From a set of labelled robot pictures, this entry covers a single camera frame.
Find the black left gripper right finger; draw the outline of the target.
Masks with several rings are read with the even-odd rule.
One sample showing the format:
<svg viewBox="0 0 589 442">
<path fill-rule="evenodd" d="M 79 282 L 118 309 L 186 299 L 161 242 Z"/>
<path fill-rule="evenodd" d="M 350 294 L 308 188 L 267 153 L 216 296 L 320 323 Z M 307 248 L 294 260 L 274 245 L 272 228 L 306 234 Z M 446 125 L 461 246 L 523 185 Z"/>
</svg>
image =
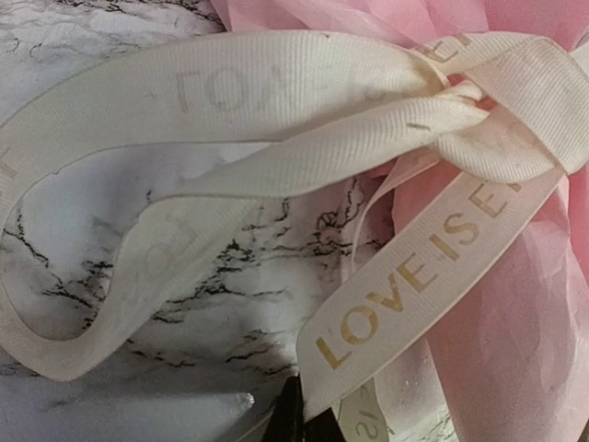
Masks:
<svg viewBox="0 0 589 442">
<path fill-rule="evenodd" d="M 305 423 L 304 430 L 305 442 L 345 442 L 345 437 L 331 408 Z"/>
</svg>

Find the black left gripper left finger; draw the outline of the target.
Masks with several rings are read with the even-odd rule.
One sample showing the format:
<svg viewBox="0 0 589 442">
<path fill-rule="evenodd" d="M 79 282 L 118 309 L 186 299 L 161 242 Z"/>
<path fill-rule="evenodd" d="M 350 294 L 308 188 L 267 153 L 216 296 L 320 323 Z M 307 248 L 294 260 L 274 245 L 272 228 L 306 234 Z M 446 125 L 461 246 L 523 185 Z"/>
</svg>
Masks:
<svg viewBox="0 0 589 442">
<path fill-rule="evenodd" d="M 275 403 L 264 442 L 302 442 L 303 407 L 300 377 L 289 377 Z"/>
</svg>

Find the pink wrapping paper sheet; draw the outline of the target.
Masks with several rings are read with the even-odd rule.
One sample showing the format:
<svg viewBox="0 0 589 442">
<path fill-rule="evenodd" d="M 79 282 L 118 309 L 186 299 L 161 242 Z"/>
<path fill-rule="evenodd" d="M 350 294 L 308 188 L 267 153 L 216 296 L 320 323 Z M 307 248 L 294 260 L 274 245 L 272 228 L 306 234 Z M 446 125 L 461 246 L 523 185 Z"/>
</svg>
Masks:
<svg viewBox="0 0 589 442">
<path fill-rule="evenodd" d="M 584 1 L 217 1 L 233 31 L 324 29 L 428 44 L 512 31 L 566 49 Z M 588 420 L 588 172 L 563 179 L 489 273 L 378 384 L 402 441 L 574 441 Z"/>
</svg>

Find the cream ribbon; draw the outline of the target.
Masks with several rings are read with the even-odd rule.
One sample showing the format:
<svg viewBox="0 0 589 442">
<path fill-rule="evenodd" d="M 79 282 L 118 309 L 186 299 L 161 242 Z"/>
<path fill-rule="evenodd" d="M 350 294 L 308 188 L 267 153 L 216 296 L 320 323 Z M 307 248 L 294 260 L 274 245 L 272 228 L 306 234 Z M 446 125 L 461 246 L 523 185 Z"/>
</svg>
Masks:
<svg viewBox="0 0 589 442">
<path fill-rule="evenodd" d="M 296 331 L 303 423 L 331 408 L 346 441 L 387 441 L 378 384 L 588 160 L 588 48 L 512 32 L 406 49 L 313 30 L 224 33 L 115 58 L 1 127 L 1 216 L 102 152 L 186 145 L 224 154 L 152 200 L 123 232 L 91 324 L 35 332 L 1 284 L 1 346 L 69 382 L 111 357 L 214 270 L 259 207 L 388 161 L 380 198 L 440 162 L 459 173 L 344 278 Z"/>
</svg>

